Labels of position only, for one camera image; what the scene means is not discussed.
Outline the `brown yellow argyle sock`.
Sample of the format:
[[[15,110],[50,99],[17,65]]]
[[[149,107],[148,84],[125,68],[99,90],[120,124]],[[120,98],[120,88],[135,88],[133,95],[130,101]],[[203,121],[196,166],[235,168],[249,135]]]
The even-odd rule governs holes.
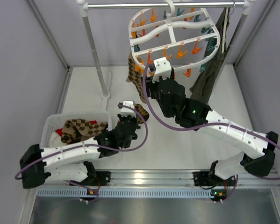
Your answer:
[[[126,82],[132,83],[139,95],[140,100],[146,104],[146,100],[144,98],[143,86],[142,86],[142,73],[140,71],[136,71],[136,63],[132,57],[132,53],[129,53],[128,57],[128,76]]]

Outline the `brown tan argyle sock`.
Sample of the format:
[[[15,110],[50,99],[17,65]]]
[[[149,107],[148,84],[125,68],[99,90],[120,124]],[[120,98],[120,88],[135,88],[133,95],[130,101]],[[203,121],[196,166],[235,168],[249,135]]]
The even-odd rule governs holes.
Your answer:
[[[108,128],[108,122],[92,124],[85,119],[69,119],[62,128],[61,141],[67,145],[85,141],[102,134]]]

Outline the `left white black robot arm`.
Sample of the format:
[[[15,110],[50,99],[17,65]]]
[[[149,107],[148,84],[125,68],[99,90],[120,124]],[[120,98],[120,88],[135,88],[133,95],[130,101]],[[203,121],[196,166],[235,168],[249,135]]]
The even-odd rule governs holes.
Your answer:
[[[118,115],[117,126],[111,131],[71,145],[28,148],[20,159],[21,181],[24,189],[58,181],[92,182],[96,179],[94,161],[119,154],[137,139],[139,129],[135,115]]]

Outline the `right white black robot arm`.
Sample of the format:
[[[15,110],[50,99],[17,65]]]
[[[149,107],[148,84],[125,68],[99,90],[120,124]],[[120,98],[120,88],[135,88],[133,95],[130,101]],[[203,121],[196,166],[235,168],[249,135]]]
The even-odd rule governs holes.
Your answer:
[[[173,118],[182,127],[212,135],[240,150],[240,153],[225,160],[214,161],[208,172],[212,181],[223,181],[240,173],[266,177],[275,161],[274,145],[278,134],[253,132],[224,118],[209,105],[185,95],[184,86],[173,78],[153,82],[145,80],[147,97],[158,102],[166,118]]]

